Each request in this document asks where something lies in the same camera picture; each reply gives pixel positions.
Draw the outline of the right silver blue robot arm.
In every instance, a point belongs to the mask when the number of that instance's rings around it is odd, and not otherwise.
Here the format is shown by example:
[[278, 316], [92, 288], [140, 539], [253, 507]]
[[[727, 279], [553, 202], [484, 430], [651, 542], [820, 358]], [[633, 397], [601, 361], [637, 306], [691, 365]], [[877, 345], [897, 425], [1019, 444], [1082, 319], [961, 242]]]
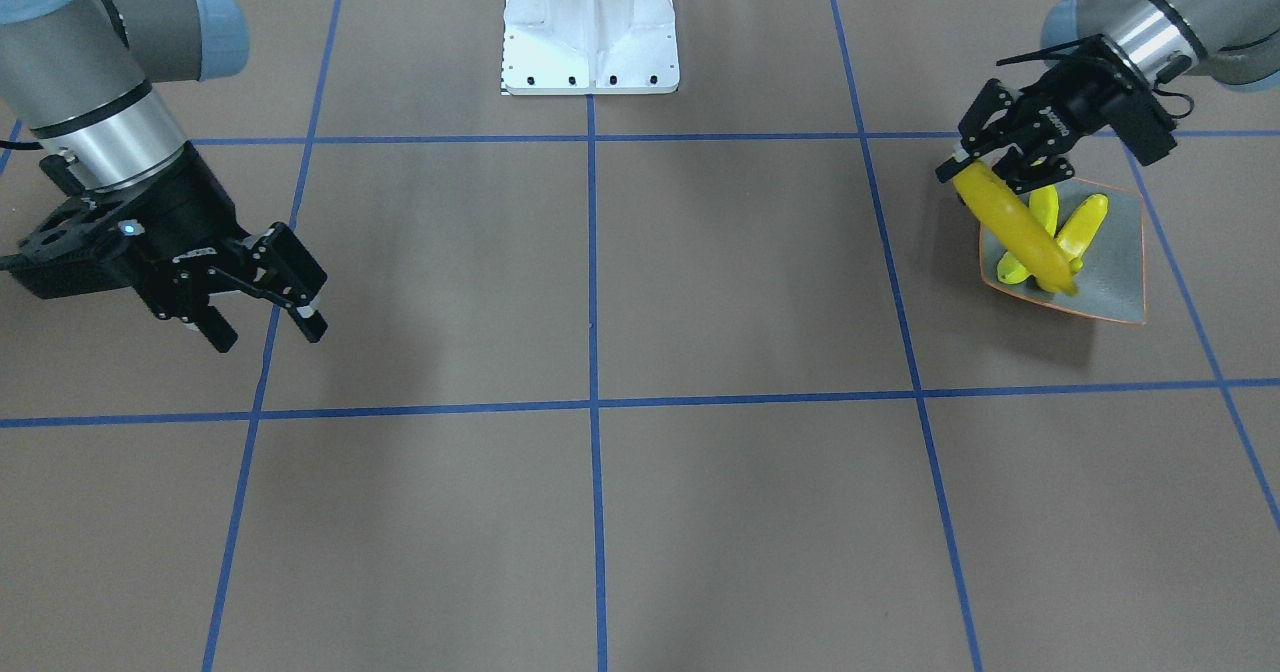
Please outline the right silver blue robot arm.
[[157, 90], [244, 69], [236, 0], [3, 0], [1, 22], [3, 101], [65, 197], [3, 259], [5, 274], [41, 300], [128, 288], [219, 352], [238, 335], [216, 294], [266, 300], [323, 338], [320, 262], [283, 221], [241, 225]]

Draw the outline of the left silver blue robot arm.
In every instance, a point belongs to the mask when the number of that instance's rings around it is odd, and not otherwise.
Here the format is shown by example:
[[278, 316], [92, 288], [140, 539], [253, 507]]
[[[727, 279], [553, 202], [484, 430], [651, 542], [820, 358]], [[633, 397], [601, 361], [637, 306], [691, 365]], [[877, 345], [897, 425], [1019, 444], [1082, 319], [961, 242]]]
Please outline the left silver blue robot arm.
[[1068, 0], [1043, 22], [1039, 47], [1010, 63], [1042, 61], [1043, 76], [1012, 90], [988, 79], [957, 131], [941, 183], [997, 154], [993, 172], [1015, 193], [1074, 175], [1079, 140], [1114, 131], [1149, 166], [1175, 148], [1170, 84], [1203, 76], [1235, 92], [1274, 90], [1279, 0]]

